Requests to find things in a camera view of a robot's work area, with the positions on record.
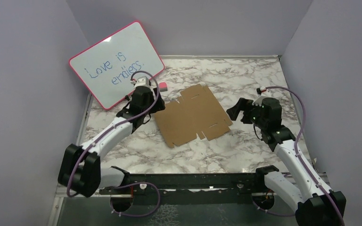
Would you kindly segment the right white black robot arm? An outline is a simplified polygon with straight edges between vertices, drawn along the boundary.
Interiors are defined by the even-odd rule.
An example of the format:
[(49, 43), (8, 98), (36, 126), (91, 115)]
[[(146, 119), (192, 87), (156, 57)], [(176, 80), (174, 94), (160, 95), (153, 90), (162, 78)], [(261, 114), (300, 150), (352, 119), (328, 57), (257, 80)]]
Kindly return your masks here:
[(262, 141), (282, 160), (295, 180), (292, 184), (274, 167), (257, 168), (253, 179), (256, 190), (274, 191), (294, 211), (300, 226), (344, 225), (345, 196), (341, 191), (333, 191), (304, 157), (297, 138), (282, 124), (279, 100), (240, 98), (226, 113), (232, 121), (243, 113), (242, 123), (259, 128)]

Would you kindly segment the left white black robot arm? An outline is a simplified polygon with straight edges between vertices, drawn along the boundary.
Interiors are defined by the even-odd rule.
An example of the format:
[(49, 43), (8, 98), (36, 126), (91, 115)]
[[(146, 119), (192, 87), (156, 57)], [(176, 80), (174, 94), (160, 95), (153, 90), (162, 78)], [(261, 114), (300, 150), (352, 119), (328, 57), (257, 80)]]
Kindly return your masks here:
[(66, 187), (68, 197), (92, 196), (97, 189), (112, 187), (117, 193), (129, 189), (127, 172), (118, 167), (101, 168), (101, 160), (123, 139), (145, 122), (145, 117), (164, 110), (158, 88), (137, 86), (130, 102), (116, 114), (114, 120), (89, 141), (65, 149), (58, 183)]

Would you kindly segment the brown cardboard box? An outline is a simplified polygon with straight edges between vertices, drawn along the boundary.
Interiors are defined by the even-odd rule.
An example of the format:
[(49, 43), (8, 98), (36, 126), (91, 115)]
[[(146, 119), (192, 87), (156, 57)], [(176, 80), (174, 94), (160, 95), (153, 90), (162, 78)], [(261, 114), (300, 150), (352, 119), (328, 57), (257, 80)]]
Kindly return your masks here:
[(208, 86), (190, 86), (165, 109), (153, 114), (169, 148), (190, 141), (218, 138), (230, 131), (232, 121)]

